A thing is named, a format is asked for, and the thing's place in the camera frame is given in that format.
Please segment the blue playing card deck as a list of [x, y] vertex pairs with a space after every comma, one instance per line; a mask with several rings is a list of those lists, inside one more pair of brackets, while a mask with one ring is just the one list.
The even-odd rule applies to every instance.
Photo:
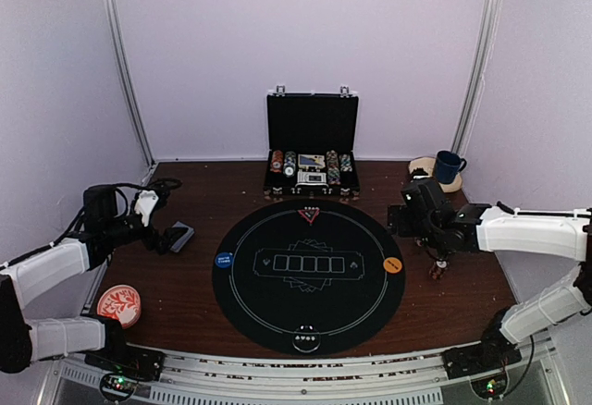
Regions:
[[179, 253], [180, 250], [193, 237], [194, 228], [180, 221], [177, 221], [172, 227], [185, 227], [185, 235], [175, 244], [169, 244], [169, 252]]

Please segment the red black chip stack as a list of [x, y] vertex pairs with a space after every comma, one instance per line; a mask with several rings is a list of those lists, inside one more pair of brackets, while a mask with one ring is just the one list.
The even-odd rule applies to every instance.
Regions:
[[446, 261], [435, 261], [429, 270], [429, 275], [434, 280], [440, 280], [447, 272], [449, 263]]

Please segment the orange big blind button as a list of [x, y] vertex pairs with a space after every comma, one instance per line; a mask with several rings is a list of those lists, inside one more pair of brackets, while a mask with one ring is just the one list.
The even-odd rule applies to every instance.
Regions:
[[383, 261], [383, 268], [389, 274], [398, 274], [403, 269], [403, 264], [397, 257], [388, 257]]

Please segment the blue small blind button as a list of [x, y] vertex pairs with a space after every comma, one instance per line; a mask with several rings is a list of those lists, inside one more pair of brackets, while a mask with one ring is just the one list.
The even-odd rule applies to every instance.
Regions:
[[234, 255], [232, 252], [220, 252], [215, 260], [215, 266], [220, 269], [227, 269], [233, 265]]

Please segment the red triangle all-in marker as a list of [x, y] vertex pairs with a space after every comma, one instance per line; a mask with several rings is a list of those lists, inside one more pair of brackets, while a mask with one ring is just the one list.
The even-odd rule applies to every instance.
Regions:
[[298, 214], [311, 226], [320, 214], [318, 207], [304, 207], [298, 210]]

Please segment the clear round dealer button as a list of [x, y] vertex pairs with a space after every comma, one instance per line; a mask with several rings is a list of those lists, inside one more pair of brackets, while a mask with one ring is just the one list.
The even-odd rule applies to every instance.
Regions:
[[320, 333], [312, 325], [300, 325], [292, 336], [292, 346], [299, 353], [313, 353], [319, 349], [320, 343]]

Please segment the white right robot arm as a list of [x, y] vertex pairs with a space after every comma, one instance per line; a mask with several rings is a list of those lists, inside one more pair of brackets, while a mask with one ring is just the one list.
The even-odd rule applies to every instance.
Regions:
[[388, 230], [415, 239], [430, 253], [435, 270], [457, 253], [526, 257], [526, 268], [560, 263], [556, 279], [546, 277], [528, 299], [500, 310], [478, 343], [447, 350], [443, 358], [462, 373], [493, 369], [517, 354], [536, 333], [591, 312], [591, 211], [540, 211], [502, 202], [467, 203], [456, 208], [432, 178], [414, 179], [401, 191], [402, 202], [388, 207]]

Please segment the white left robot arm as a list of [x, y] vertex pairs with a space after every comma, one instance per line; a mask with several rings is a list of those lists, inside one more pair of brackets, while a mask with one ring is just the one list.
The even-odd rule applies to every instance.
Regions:
[[85, 313], [68, 319], [26, 320], [25, 307], [74, 276], [103, 265], [118, 247], [135, 241], [149, 251], [167, 253], [186, 233], [185, 227], [159, 232], [154, 213], [167, 204], [176, 178], [160, 178], [145, 186], [119, 209], [126, 184], [94, 185], [83, 192], [83, 205], [54, 241], [1, 265], [1, 370], [17, 374], [33, 362], [82, 353], [102, 370], [140, 381], [159, 379], [165, 355], [129, 345], [114, 318]]

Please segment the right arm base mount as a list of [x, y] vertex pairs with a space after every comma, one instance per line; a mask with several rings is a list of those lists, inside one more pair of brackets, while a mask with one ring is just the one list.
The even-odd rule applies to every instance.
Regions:
[[441, 354], [449, 380], [470, 377], [473, 392], [488, 402], [505, 399], [523, 383], [533, 356], [534, 353], [531, 353], [523, 372], [512, 381], [508, 368], [522, 360], [521, 352], [515, 347], [500, 350], [479, 343], [454, 347]]

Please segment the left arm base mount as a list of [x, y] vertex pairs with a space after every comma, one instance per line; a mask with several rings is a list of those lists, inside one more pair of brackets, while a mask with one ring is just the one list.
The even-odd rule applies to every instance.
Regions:
[[127, 347], [122, 357], [105, 350], [85, 351], [84, 362], [105, 371], [99, 380], [99, 392], [111, 402], [130, 399], [142, 383], [160, 379], [166, 355], [162, 351]]

